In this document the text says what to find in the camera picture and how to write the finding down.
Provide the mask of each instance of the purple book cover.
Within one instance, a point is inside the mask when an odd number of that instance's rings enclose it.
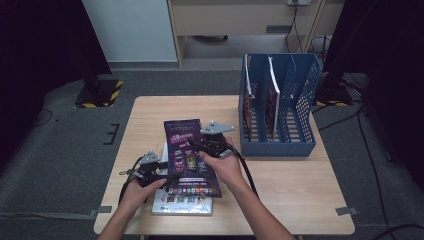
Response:
[[[202,138],[200,119],[165,121],[164,128],[168,144],[168,174],[182,175],[177,185],[165,189],[167,193],[171,196],[222,197],[215,171],[188,143],[189,138]]]

